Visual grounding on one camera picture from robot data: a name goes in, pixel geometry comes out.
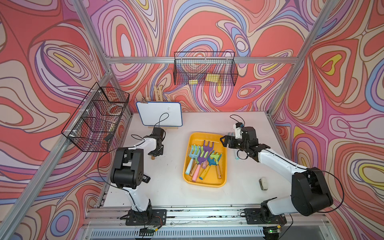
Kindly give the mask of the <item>light blue fork rake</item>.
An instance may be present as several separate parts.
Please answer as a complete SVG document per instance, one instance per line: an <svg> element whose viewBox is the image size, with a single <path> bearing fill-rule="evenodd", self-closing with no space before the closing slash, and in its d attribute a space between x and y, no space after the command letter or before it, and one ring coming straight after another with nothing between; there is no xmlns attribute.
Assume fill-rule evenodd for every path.
<svg viewBox="0 0 384 240"><path fill-rule="evenodd" d="M199 156L201 151L201 147L197 145L192 145L191 151L189 153L190 161L188 163L188 166L186 168L185 174L189 175L193 166L193 163L195 159Z"/></svg>

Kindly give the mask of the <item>yellow plastic storage tray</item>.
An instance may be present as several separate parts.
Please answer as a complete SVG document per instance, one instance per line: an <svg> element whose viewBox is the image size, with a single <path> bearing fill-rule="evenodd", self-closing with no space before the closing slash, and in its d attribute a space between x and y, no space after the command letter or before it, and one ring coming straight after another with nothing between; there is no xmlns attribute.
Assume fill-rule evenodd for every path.
<svg viewBox="0 0 384 240"><path fill-rule="evenodd" d="M213 187L213 188L220 188L226 184L226 181L227 181L227 156L228 156L228 154L227 154L227 149L225 147L223 147L223 145L221 144L220 138L221 138L220 135L211 134L211 133L195 132L195 133L191 134L189 142L187 144L187 153L186 153L186 157L184 160L184 170L182 171L183 178L187 183L192 184L192 185L201 186L201 187ZM201 173L206 168L206 166L208 164L208 160L203 162L203 164L200 168L200 171L199 171L198 178L197 178L196 182L193 182L192 177L193 177L193 174L197 168L198 158L195 159L190 174L186 175L185 171L186 171L186 168L187 168L188 163L190 161L189 153L191 151L192 145L197 145L197 146L201 147L201 151L200 151L200 154L201 154L204 141L206 141L206 143L207 143L207 141L214 142L214 150L212 151L212 153L219 153L222 156L221 156L221 159L219 161L219 166L218 167L217 166L211 166L207 175L205 176L205 178L203 180L200 180L199 176L201 175Z"/></svg>

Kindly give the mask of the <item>light blue hand rake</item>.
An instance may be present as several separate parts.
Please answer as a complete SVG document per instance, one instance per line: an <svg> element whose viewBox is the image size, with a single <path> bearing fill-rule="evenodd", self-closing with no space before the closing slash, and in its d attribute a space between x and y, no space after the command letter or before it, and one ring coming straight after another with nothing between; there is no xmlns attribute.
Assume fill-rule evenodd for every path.
<svg viewBox="0 0 384 240"><path fill-rule="evenodd" d="M235 136L235 133L234 133L234 132L229 132L228 135L234 137L234 136ZM240 158L239 158L238 155L237 155L237 151L238 151L237 149L232 149L232 152L233 152L233 154L234 154L235 160L238 161Z"/></svg>

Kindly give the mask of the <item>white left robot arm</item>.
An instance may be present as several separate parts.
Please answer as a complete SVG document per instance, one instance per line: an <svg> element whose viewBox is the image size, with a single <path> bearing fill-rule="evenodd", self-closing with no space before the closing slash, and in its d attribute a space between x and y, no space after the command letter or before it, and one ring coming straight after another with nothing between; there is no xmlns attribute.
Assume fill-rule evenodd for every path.
<svg viewBox="0 0 384 240"><path fill-rule="evenodd" d="M131 209L135 212L145 212L150 207L150 199L138 191L138 186L144 179L144 156L161 156L165 137L165 131L155 127L150 135L136 145L117 149L110 175L111 183L126 193Z"/></svg>

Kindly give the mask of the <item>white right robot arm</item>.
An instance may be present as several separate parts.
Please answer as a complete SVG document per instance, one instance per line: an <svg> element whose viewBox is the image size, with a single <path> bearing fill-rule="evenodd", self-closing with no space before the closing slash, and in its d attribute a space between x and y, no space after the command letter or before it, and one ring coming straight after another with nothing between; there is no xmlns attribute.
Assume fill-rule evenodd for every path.
<svg viewBox="0 0 384 240"><path fill-rule="evenodd" d="M324 171L307 168L277 154L266 144L261 144L253 127L235 126L234 136L223 136L225 148L245 152L248 158L266 165L291 184L291 194L261 203L260 212L265 221L285 214L299 213L310 216L333 205L334 200L326 182Z"/></svg>

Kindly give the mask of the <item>wooden whiteboard stand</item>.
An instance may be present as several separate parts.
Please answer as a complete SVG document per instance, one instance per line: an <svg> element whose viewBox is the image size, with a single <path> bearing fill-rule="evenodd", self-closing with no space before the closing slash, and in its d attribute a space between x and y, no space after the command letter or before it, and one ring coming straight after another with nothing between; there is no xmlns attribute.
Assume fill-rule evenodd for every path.
<svg viewBox="0 0 384 240"><path fill-rule="evenodd" d="M167 127L167 126L160 126L160 127L155 127L155 126L148 126L149 129L153 128L162 128L164 130L177 130L179 127Z"/></svg>

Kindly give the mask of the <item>blue framed whiteboard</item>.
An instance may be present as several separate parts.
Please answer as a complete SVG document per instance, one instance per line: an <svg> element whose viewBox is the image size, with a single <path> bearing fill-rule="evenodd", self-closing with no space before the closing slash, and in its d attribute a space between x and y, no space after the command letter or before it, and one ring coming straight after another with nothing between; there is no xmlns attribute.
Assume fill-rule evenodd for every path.
<svg viewBox="0 0 384 240"><path fill-rule="evenodd" d="M137 102L136 107L144 126L181 127L183 125L180 103Z"/></svg>

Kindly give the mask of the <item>small white eraser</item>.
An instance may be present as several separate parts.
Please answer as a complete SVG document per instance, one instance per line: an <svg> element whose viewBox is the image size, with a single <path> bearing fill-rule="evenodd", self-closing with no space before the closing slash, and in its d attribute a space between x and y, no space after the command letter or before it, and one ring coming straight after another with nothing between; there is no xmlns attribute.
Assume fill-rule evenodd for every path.
<svg viewBox="0 0 384 240"><path fill-rule="evenodd" d="M262 177L259 179L259 184L262 191L268 190L269 186L268 186L267 179L265 177Z"/></svg>

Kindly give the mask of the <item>yellow sticky note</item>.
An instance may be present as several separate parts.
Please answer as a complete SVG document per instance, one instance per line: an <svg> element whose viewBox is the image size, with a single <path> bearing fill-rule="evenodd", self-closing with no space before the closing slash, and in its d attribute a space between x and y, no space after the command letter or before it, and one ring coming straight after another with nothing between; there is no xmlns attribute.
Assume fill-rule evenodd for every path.
<svg viewBox="0 0 384 240"><path fill-rule="evenodd" d="M207 74L205 81L210 83L218 83L220 77L220 74Z"/></svg>

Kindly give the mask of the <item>green circuit board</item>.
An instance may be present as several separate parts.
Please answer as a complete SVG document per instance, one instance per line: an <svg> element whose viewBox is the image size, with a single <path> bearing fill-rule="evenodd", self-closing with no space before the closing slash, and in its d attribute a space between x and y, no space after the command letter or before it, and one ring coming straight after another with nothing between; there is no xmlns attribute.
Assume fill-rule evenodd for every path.
<svg viewBox="0 0 384 240"><path fill-rule="evenodd" d="M158 231L158 228L142 228L139 230L140 237L153 236Z"/></svg>

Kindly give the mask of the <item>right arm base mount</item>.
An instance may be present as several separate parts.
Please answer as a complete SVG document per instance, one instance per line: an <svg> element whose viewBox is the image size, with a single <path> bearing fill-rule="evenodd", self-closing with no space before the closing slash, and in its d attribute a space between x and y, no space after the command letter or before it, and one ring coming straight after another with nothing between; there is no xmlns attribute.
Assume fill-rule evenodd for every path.
<svg viewBox="0 0 384 240"><path fill-rule="evenodd" d="M253 209L244 209L243 212L240 213L240 217L246 218L248 225L257 225L257 224L277 224L277 225L285 225L287 223L287 219L285 215L273 215L269 210L267 203L271 200L276 199L272 198L269 200L265 200L261 203L260 208Z"/></svg>

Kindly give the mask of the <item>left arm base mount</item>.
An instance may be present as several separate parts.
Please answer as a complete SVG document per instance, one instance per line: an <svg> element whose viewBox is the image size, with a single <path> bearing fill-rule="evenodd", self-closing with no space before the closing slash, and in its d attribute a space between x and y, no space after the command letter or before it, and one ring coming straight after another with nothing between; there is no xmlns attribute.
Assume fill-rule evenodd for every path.
<svg viewBox="0 0 384 240"><path fill-rule="evenodd" d="M164 226L167 221L167 210L154 209L144 212L129 210L125 220L126 226Z"/></svg>

